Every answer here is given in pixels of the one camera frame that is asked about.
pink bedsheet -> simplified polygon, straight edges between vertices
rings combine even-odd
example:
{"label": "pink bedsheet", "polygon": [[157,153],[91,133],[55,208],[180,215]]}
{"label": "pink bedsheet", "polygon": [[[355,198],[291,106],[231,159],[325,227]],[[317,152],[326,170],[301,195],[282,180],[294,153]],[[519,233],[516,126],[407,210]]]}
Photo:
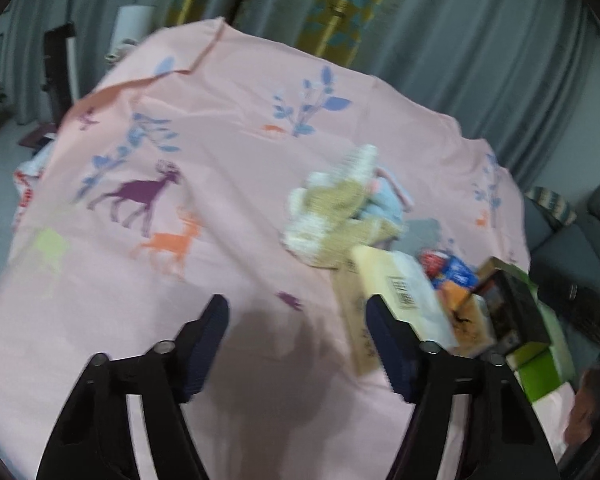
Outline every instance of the pink bedsheet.
{"label": "pink bedsheet", "polygon": [[444,248],[526,269],[487,142],[371,76],[209,20],[154,34],[80,101],[0,279],[0,453],[22,478],[90,355],[145,352],[215,293],[230,329],[184,408],[211,478],[384,478],[411,406],[381,370],[350,373],[328,271],[279,242],[288,193],[365,143]]}

red package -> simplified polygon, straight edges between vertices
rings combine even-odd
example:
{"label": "red package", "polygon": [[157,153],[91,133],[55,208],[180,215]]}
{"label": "red package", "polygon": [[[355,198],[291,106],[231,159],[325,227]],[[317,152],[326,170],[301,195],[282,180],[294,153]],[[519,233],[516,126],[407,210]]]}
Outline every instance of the red package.
{"label": "red package", "polygon": [[424,273],[432,280],[442,272],[442,269],[449,260],[449,255],[443,251],[425,249],[419,254],[418,260],[424,269]]}

orange deer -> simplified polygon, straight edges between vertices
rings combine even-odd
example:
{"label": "orange deer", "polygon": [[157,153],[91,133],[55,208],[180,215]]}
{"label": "orange deer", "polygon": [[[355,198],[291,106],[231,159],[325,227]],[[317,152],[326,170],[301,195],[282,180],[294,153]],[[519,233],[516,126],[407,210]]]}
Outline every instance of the orange deer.
{"label": "orange deer", "polygon": [[475,221],[475,224],[478,227],[487,227],[487,222],[489,221],[489,213],[486,209],[483,209],[480,213],[481,216]]}
{"label": "orange deer", "polygon": [[181,235],[172,233],[155,233],[151,239],[145,243],[139,244],[130,256],[135,258],[143,248],[149,249],[149,261],[155,270],[160,271],[155,255],[161,251],[166,251],[173,254],[173,258],[169,259],[164,265],[162,272],[164,274],[173,274],[171,268],[174,265],[180,267],[180,272],[176,274],[181,280],[184,279],[185,258],[189,253],[191,241],[200,236],[200,223],[198,219],[185,209],[179,207],[177,209],[178,218],[184,223],[184,229]]}

deer print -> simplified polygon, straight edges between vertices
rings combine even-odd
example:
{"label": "deer print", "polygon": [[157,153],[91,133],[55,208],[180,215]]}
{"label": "deer print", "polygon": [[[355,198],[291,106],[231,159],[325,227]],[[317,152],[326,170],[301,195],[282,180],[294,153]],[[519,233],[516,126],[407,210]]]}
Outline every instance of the deer print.
{"label": "deer print", "polygon": [[480,218],[475,220],[475,224],[478,227],[487,227],[487,222],[489,221],[489,212],[486,209],[480,211]]}
{"label": "deer print", "polygon": [[177,276],[184,279],[185,257],[189,253],[191,241],[200,236],[200,222],[196,219],[193,213],[179,207],[178,218],[184,223],[182,234],[171,233],[155,233],[152,238],[143,244],[136,246],[131,251],[130,256],[136,258],[142,249],[149,249],[149,260],[155,270],[160,271],[155,255],[161,251],[173,254],[173,258],[169,259],[164,265],[162,272],[164,274],[173,274],[171,270],[174,265],[178,266],[180,272]]}
{"label": "deer print", "polygon": [[97,197],[96,200],[89,203],[87,208],[93,211],[99,202],[102,202],[109,197],[115,197],[116,199],[111,204],[110,216],[112,222],[118,222],[118,209],[120,208],[120,204],[125,200],[137,202],[141,204],[141,206],[128,216],[122,223],[122,227],[131,227],[133,221],[144,214],[142,236],[148,238],[151,220],[154,214],[154,203],[158,198],[158,195],[168,183],[180,183],[180,170],[171,162],[159,160],[158,164],[156,164],[155,171],[162,175],[160,180],[131,180],[125,182],[117,190],[111,193],[103,193]]}

snack package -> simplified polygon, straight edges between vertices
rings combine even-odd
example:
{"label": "snack package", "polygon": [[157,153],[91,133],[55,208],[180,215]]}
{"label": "snack package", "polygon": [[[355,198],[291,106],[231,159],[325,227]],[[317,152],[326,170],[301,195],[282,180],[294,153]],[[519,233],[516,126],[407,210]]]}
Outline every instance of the snack package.
{"label": "snack package", "polygon": [[472,294],[448,314],[458,340],[453,354],[476,357],[497,343],[486,304],[480,296]]}
{"label": "snack package", "polygon": [[425,249],[418,255],[418,261],[424,270],[424,273],[430,280],[433,280],[442,269],[445,268],[450,256],[443,251]]}
{"label": "snack package", "polygon": [[478,277],[460,258],[451,256],[431,283],[445,308],[455,311],[478,284]]}

